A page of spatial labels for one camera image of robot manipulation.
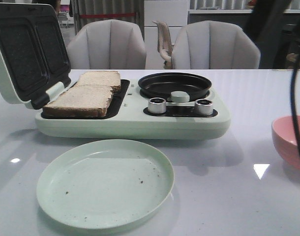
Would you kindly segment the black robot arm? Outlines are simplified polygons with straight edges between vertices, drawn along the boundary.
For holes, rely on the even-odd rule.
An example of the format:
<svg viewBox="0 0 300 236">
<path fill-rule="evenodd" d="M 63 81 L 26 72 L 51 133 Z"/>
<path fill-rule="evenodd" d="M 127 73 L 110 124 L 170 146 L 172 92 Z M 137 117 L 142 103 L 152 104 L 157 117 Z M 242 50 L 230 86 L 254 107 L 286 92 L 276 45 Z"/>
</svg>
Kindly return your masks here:
<svg viewBox="0 0 300 236">
<path fill-rule="evenodd" d="M 290 0 L 258 0 L 252 9 L 243 31 L 259 46 L 273 33 L 275 25 L 282 19 Z M 300 18 L 293 28 L 295 39 L 300 43 Z"/>
</svg>

